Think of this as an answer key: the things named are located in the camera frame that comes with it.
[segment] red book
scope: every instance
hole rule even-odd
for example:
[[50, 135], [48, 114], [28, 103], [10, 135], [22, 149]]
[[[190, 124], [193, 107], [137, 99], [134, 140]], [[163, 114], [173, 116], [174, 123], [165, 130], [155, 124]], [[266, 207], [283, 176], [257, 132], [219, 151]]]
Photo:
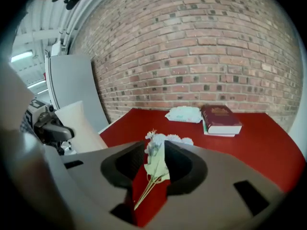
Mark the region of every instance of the red book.
[[242, 124], [225, 105], [204, 105], [201, 113], [209, 134], [239, 134]]

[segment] red tabletop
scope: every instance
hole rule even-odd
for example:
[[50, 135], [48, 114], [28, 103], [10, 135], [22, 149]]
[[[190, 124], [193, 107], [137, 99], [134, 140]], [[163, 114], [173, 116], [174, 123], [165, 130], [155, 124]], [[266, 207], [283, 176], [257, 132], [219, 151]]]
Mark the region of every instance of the red tabletop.
[[[167, 111], [131, 109], [121, 119], [100, 134], [108, 147], [145, 140], [153, 129], [165, 135], [189, 137], [194, 145], [231, 154], [268, 179], [284, 192], [296, 185], [305, 166], [305, 159], [288, 134], [265, 113], [235, 114], [243, 124], [239, 135], [229, 137], [206, 136], [202, 123], [168, 121]], [[133, 200], [137, 202], [147, 185], [142, 166], [133, 181]], [[166, 201], [169, 181], [157, 184], [136, 209], [138, 226], [145, 226]]]

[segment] metal beam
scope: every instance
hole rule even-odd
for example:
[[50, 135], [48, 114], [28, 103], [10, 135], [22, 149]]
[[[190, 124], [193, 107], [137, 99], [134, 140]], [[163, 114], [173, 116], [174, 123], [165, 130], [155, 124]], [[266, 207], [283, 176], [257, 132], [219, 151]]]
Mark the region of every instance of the metal beam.
[[19, 46], [26, 43], [30, 43], [33, 41], [50, 39], [50, 38], [57, 38], [59, 35], [59, 29], [50, 29], [50, 30], [41, 30], [36, 32], [25, 33], [21, 35], [17, 35], [15, 37], [15, 41], [13, 46]]

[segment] brick wall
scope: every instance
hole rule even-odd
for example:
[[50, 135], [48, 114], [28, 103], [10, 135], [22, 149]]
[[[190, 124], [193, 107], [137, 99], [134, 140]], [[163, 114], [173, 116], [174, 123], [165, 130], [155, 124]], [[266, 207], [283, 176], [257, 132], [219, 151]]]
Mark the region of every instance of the brick wall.
[[111, 121], [132, 107], [227, 104], [291, 127], [298, 43], [274, 0], [105, 0], [70, 53], [91, 56]]

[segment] book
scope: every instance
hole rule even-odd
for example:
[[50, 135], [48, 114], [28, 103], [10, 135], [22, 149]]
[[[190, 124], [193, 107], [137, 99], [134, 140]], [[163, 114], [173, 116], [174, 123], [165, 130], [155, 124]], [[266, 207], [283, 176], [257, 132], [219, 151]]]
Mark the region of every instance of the book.
[[221, 135], [221, 134], [209, 134], [207, 127], [206, 127], [206, 123], [205, 120], [202, 120], [202, 127], [203, 127], [203, 133], [207, 136], [224, 136], [224, 137], [234, 137], [235, 134], [230, 134], [230, 135]]
[[205, 105], [201, 108], [209, 134], [237, 135], [242, 128], [241, 122], [225, 105]]

